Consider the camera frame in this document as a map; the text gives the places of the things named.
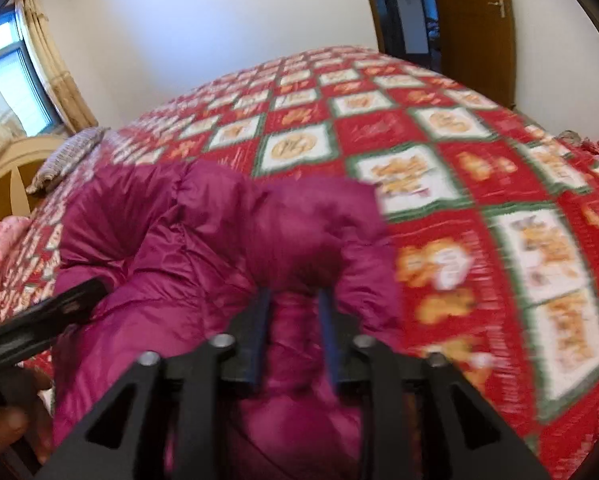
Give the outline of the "person left hand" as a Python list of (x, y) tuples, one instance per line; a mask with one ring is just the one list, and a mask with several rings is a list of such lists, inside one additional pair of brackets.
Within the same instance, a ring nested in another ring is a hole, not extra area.
[(52, 417), (39, 393), (50, 390), (53, 386), (51, 378), (38, 368), (18, 367), (16, 369), (25, 378), (30, 378), (35, 385), (30, 408), (16, 405), (0, 407), (0, 455), (21, 438), (27, 440), (34, 451), (38, 462), (42, 465), (48, 460), (53, 450)]

